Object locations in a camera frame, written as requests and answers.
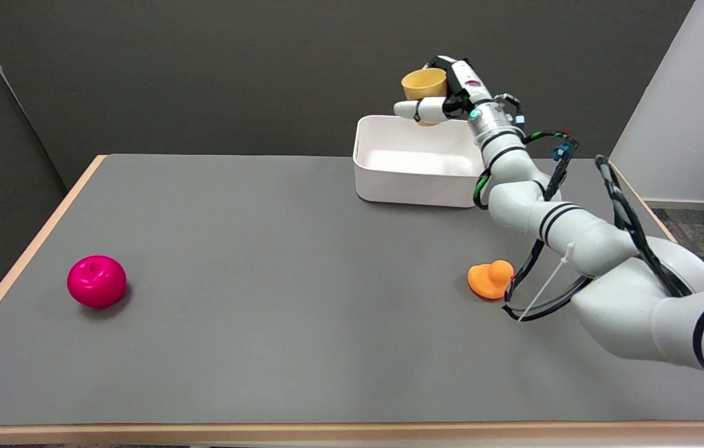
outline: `cup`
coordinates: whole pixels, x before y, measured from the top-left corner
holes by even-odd
[[[402,79],[404,97],[420,100],[427,96],[446,97],[446,71],[440,68],[421,68],[406,74]],[[437,123],[419,121],[421,126],[435,126]]]

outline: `apple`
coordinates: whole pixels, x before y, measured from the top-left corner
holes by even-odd
[[[67,290],[83,306],[107,308],[123,297],[125,269],[114,258],[91,255],[76,264],[67,274]]]

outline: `black cable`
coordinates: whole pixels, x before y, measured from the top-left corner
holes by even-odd
[[[659,261],[659,258],[656,257],[656,254],[649,246],[637,213],[628,204],[626,196],[623,195],[623,191],[619,188],[619,182],[616,182],[617,173],[614,172],[614,168],[609,164],[609,159],[606,156],[598,155],[595,162],[603,177],[603,185],[606,187],[607,194],[613,202],[614,213],[622,220],[624,229],[631,236],[631,241],[634,242],[634,246],[639,252],[639,257],[645,261],[645,264],[651,269],[656,278],[661,281],[672,297],[684,297],[691,294],[692,292],[688,290],[687,286],[684,286],[678,278],[674,277],[670,270],[662,266],[662,262]]]
[[[573,283],[569,284],[565,292],[560,294],[559,296],[555,297],[553,300],[546,301],[546,303],[543,303],[541,306],[537,306],[537,312],[534,312],[532,314],[526,315],[523,319],[521,319],[521,316],[516,313],[516,309],[509,308],[505,304],[505,306],[502,307],[502,309],[506,312],[506,314],[511,317],[513,320],[520,320],[522,322],[531,322],[532,320],[537,320],[541,317],[546,317],[546,315],[552,314],[554,312],[559,311],[562,309],[563,306],[566,304],[570,303],[571,298],[573,298],[574,295],[576,295],[577,292],[580,290],[584,289],[585,286],[590,284],[593,281],[593,278],[581,276],[577,278],[576,281]]]
[[[565,135],[565,144],[568,144],[569,150],[563,154],[562,158],[557,163],[557,166],[554,168],[554,173],[553,175],[551,175],[551,179],[549,179],[548,186],[546,186],[545,191],[543,192],[543,201],[546,202],[551,201],[551,198],[553,198],[553,196],[556,195],[557,191],[559,191],[560,185],[562,185],[562,182],[565,181],[565,177],[568,172],[568,165],[570,164],[571,159],[573,159],[573,154],[576,152],[577,148],[579,148],[579,142],[573,137],[571,137],[570,134],[567,133],[567,131],[553,131],[552,133],[545,133],[544,131],[540,134],[543,134],[543,136],[546,136],[545,134],[549,134],[548,136],[556,136],[560,133],[563,133],[563,135]],[[532,136],[536,136],[534,139],[542,138],[542,136],[538,135],[538,133],[532,134]],[[506,291],[504,292],[504,306],[502,307],[502,309],[514,320],[517,320],[519,318],[519,315],[516,315],[513,312],[513,310],[509,306],[509,301],[511,300],[512,294],[515,289],[517,289],[517,287],[526,278],[529,272],[531,272],[532,268],[534,267],[534,264],[537,263],[537,260],[539,260],[540,253],[542,252],[544,246],[545,242],[540,239],[534,242],[534,246],[532,246],[532,250],[531,252],[529,252],[529,257],[526,258],[526,261],[524,261],[523,266],[521,266],[520,269],[517,270],[517,273],[515,273],[514,277],[507,285]],[[582,287],[587,286],[587,284],[589,284],[589,281],[583,284],[582,283],[582,278],[579,278],[578,281],[574,281],[574,283],[568,287],[568,290],[573,289],[573,292],[570,293],[571,297],[573,297],[573,294],[575,292],[578,292]],[[554,299],[546,303],[552,303],[555,301],[559,301],[556,306],[553,306],[550,309],[543,310],[532,315],[527,315],[521,321],[529,322],[535,319],[539,319],[540,317],[545,317],[545,315],[549,315],[552,312],[556,312],[569,302],[569,297],[565,298],[565,293],[563,293],[562,295],[559,295],[558,297],[555,297]]]
[[[521,101],[517,99],[516,96],[511,95],[509,93],[500,93],[496,96],[493,97],[493,100],[499,101],[499,102],[506,102],[513,107],[515,107],[515,117],[513,119],[513,122],[517,128],[523,131],[523,127],[526,125],[526,117],[523,115],[523,109],[521,107]]]

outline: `robotic hand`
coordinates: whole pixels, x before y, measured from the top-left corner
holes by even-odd
[[[571,303],[583,328],[611,354],[704,370],[704,261],[672,241],[645,235],[605,156],[596,157],[596,167],[613,201],[614,224],[561,201],[558,190],[578,142],[566,131],[526,136],[519,100],[491,96],[467,60],[438,56],[427,67],[446,71],[448,96],[401,101],[394,113],[436,123],[468,120],[486,167],[475,202],[485,182],[492,182],[489,204],[480,208],[500,225],[537,239],[506,290],[507,314],[528,321]],[[504,111],[505,102],[514,105],[514,116]],[[528,142],[543,136],[565,140],[555,150],[552,176],[538,170],[526,151]],[[524,318],[528,311],[514,308],[509,299],[544,246],[582,276]]]

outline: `white bin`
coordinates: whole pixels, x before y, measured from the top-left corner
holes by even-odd
[[[474,207],[474,186],[484,170],[461,120],[424,127],[398,116],[365,116],[352,159],[355,190],[373,202]]]

